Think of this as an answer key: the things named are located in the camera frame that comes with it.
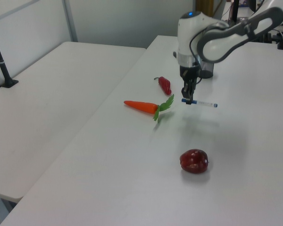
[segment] carrot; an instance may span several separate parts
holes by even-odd
[[[153,103],[146,103],[146,102],[139,102],[139,101],[131,101],[131,100],[126,100],[124,101],[125,105],[128,105],[132,108],[135,108],[137,110],[147,112],[150,114],[154,114],[154,121],[158,119],[159,112],[165,111],[166,109],[170,108],[171,104],[173,103],[174,99],[174,94],[170,96],[170,98],[162,103],[161,105],[156,105]]]
[[[126,100],[124,101],[124,104],[150,114],[155,114],[158,109],[158,105],[153,103]]]

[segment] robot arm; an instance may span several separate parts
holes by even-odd
[[[242,23],[229,25],[200,12],[184,14],[178,23],[178,64],[187,104],[193,101],[202,60],[218,63],[236,48],[283,24],[283,0],[265,0],[261,8]]]

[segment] white table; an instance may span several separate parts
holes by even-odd
[[[0,88],[0,197],[18,202],[144,53],[66,42]]]
[[[2,226],[283,226],[283,51],[248,43],[215,65],[195,91],[214,109],[181,103],[176,49],[154,40]],[[123,101],[166,101],[158,76],[175,101],[156,124]],[[192,148],[207,172],[181,170]]]

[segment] pen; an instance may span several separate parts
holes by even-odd
[[[218,104],[203,102],[203,101],[199,101],[199,100],[192,100],[192,104],[203,105],[203,106],[208,106],[208,107],[218,107]]]

